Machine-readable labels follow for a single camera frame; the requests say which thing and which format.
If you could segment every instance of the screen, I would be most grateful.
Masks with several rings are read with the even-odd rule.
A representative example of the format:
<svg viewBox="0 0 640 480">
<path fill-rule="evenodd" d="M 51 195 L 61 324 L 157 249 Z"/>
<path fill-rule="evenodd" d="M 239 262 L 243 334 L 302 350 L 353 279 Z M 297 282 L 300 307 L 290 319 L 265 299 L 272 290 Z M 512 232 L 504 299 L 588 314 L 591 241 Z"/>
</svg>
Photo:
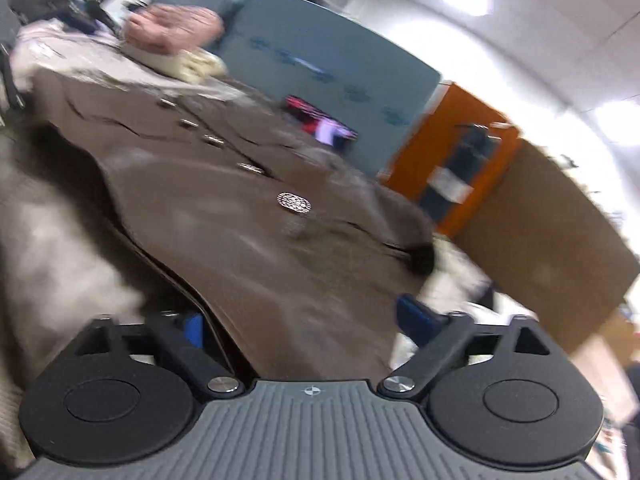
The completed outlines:
<svg viewBox="0 0 640 480">
<path fill-rule="evenodd" d="M 299 97 L 289 96 L 284 110 L 302 124 L 302 129 L 323 144 L 343 153 L 358 134 Z"/>
</svg>

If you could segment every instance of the brown coat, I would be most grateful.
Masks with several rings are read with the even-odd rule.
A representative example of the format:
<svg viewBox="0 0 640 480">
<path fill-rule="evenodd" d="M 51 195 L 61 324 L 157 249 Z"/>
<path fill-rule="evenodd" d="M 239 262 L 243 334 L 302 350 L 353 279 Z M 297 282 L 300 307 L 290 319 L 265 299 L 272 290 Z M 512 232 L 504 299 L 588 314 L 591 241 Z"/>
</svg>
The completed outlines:
<svg viewBox="0 0 640 480">
<path fill-rule="evenodd" d="M 39 120 L 98 165 L 130 238 L 204 299 L 258 374 L 388 373 L 395 298 L 433 268 L 416 206 L 247 98 L 171 106 L 50 71 L 34 97 Z M 283 192 L 311 211 L 280 206 Z"/>
</svg>

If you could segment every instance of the white ceiling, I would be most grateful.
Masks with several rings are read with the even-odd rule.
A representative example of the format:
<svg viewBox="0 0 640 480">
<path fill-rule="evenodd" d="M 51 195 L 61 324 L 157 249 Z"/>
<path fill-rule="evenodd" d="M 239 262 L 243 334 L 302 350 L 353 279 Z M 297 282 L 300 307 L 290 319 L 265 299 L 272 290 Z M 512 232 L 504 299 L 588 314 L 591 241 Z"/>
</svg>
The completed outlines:
<svg viewBox="0 0 640 480">
<path fill-rule="evenodd" d="M 414 1 L 503 49 L 580 111 L 640 96 L 640 0 L 494 0 L 479 17 Z"/>
</svg>

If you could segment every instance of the black circular pad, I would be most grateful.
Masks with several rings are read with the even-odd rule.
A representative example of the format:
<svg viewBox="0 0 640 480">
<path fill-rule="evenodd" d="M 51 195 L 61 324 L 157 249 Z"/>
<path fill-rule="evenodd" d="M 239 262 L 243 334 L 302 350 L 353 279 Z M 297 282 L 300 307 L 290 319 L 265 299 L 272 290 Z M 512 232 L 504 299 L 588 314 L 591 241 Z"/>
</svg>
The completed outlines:
<svg viewBox="0 0 640 480">
<path fill-rule="evenodd" d="M 88 354 L 52 365 L 20 407 L 36 454 L 78 465 L 131 462 L 167 446 L 191 420 L 187 384 L 128 355 Z"/>
<path fill-rule="evenodd" d="M 540 470 L 583 458 L 602 423 L 600 398 L 566 357 L 496 354 L 445 375 L 427 398 L 440 434 L 473 459 Z"/>
<path fill-rule="evenodd" d="M 494 415 L 511 422 L 537 422 L 558 409 L 553 390 L 534 381 L 499 381 L 484 391 L 484 405 Z"/>
<path fill-rule="evenodd" d="M 65 397 L 71 415 L 87 422 L 109 422 L 130 413 L 140 400 L 132 384 L 113 379 L 99 379 L 79 384 Z"/>
</svg>

